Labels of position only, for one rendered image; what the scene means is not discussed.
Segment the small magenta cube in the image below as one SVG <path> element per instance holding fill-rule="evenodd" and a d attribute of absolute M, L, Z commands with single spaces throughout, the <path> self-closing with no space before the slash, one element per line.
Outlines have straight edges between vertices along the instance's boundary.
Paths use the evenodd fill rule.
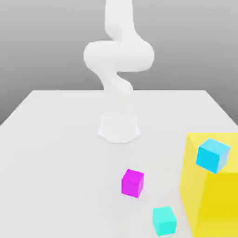
<path fill-rule="evenodd" d="M 144 187 L 144 178 L 144 173 L 127 169 L 121 180 L 121 193 L 139 198 Z"/>

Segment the small sky blue cube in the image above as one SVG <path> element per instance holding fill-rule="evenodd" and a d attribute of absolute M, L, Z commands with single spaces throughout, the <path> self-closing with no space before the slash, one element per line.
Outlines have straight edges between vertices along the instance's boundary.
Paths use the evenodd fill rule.
<path fill-rule="evenodd" d="M 196 165 L 219 173 L 227 164 L 231 146 L 209 138 L 198 147 Z"/>

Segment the large yellow box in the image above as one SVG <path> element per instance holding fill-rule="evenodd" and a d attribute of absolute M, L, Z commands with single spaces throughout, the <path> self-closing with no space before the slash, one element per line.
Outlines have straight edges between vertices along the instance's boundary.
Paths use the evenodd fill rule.
<path fill-rule="evenodd" d="M 198 147 L 209 138 L 231 146 L 217 174 L 196 165 Z M 179 192 L 194 237 L 238 238 L 238 133 L 188 133 Z"/>

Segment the small turquoise cube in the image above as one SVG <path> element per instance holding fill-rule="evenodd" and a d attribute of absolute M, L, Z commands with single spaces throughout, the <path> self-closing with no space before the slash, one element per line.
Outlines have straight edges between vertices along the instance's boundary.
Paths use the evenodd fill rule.
<path fill-rule="evenodd" d="M 152 224 L 158 236 L 174 234 L 177 228 L 177 219 L 170 206 L 154 208 Z"/>

